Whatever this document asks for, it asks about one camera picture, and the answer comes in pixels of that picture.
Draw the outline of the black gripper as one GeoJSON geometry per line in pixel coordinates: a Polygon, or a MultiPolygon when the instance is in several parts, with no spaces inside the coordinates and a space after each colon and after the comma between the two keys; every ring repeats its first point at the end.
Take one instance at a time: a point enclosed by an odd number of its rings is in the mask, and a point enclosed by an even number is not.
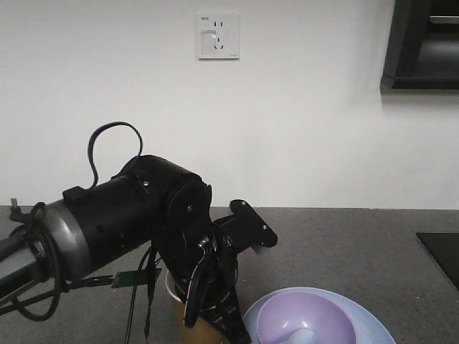
{"type": "Polygon", "coordinates": [[[230,343],[250,343],[236,292],[237,255],[207,214],[173,215],[157,231],[186,328],[205,322],[230,343]]]}

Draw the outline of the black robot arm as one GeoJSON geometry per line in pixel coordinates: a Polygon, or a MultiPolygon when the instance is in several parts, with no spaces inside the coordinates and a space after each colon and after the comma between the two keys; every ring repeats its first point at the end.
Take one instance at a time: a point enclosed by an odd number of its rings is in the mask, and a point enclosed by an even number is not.
{"type": "Polygon", "coordinates": [[[133,281],[156,286],[156,259],[171,274],[184,304],[184,324],[205,320],[231,343],[249,343],[235,284],[237,256],[277,237],[244,200],[231,214],[210,218],[212,188],[157,156],[132,158],[109,181],[76,186],[25,214],[11,205],[17,226],[1,241],[1,311],[33,321],[49,319],[60,295],[90,274],[149,242],[133,281]]]}

